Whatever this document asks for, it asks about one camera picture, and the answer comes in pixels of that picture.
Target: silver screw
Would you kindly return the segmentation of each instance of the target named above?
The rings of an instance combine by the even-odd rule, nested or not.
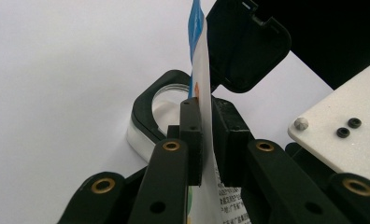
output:
[[[293,125],[295,125],[295,128],[297,130],[303,131],[303,130],[307,129],[307,127],[308,127],[308,121],[305,118],[298,118],[298,119],[295,120],[295,122],[293,123]]]

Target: black screw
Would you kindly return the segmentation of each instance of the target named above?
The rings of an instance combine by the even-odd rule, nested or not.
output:
[[[339,128],[336,131],[336,134],[337,134],[337,136],[339,136],[341,138],[347,138],[350,135],[350,131],[347,128]]]
[[[350,128],[354,128],[354,129],[360,127],[361,124],[362,124],[361,121],[359,119],[356,119],[356,118],[349,119],[349,121],[348,121],[348,126]]]

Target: white background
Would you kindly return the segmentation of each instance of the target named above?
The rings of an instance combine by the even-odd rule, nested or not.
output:
[[[146,165],[125,139],[132,105],[164,72],[190,73],[191,5],[0,0],[0,223],[56,223],[89,176]],[[290,53],[252,91],[214,95],[285,147],[289,123],[330,92]]]

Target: brass insert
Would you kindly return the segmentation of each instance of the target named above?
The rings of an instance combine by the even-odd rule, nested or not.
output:
[[[92,184],[92,192],[96,194],[107,193],[115,187],[115,180],[112,178],[102,178]]]
[[[166,142],[163,144],[163,148],[167,151],[175,151],[179,149],[179,143],[178,142]]]
[[[262,151],[273,151],[275,148],[267,142],[258,142],[257,148]]]
[[[346,189],[350,190],[353,193],[365,197],[370,196],[370,187],[360,180],[346,178],[343,180],[342,183]]]

